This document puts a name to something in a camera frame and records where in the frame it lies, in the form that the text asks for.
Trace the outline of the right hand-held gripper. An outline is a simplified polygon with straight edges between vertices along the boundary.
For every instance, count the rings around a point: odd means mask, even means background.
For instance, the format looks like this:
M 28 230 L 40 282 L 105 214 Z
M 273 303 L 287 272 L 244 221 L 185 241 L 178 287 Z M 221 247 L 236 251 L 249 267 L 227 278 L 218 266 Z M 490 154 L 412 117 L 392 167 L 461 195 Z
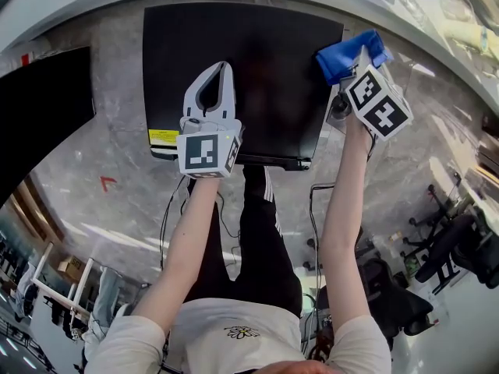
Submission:
M 345 132 L 346 118 L 354 115 L 377 138 L 387 141 L 412 123 L 411 109 L 396 85 L 371 65 L 365 45 L 356 59 L 356 70 L 363 72 L 340 81 L 327 124 Z

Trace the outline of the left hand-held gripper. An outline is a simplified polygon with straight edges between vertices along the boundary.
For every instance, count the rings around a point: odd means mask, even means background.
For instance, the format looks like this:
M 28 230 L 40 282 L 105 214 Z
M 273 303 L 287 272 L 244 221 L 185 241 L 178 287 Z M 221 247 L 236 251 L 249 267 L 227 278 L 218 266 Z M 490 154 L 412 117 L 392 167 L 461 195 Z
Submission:
M 187 88 L 181 134 L 176 137 L 180 173 L 193 179 L 228 178 L 241 147 L 242 123 L 235 117 L 232 67 L 208 67 Z M 230 119 L 221 122 L 199 118 Z

